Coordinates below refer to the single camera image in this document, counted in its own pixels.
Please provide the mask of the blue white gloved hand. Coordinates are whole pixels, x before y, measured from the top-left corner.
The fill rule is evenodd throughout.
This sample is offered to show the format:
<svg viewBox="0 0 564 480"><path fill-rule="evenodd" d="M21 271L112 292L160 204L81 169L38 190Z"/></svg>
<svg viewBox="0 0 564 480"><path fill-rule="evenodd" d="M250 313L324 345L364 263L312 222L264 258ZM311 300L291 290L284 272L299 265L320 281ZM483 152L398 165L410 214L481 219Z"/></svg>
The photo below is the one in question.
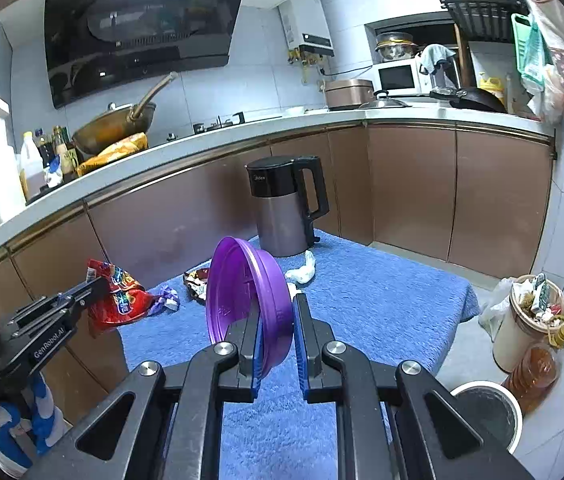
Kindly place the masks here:
<svg viewBox="0 0 564 480"><path fill-rule="evenodd" d="M21 478L71 428L55 404L44 376L36 373L24 389L22 414L14 402L0 402L0 469L10 478Z"/></svg>

